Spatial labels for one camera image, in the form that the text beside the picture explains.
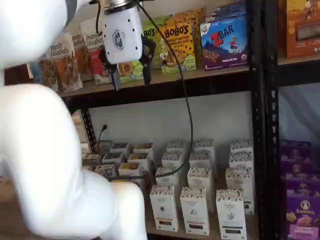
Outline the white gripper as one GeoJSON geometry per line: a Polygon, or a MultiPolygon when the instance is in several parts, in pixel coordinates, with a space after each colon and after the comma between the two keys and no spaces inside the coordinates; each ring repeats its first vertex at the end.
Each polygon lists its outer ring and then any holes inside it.
{"type": "Polygon", "coordinates": [[[116,64],[137,61],[142,64],[144,86],[151,83],[151,63],[156,43],[142,36],[142,23],[136,6],[105,8],[102,18],[104,47],[99,59],[111,77],[116,91],[122,88],[116,64]]]}

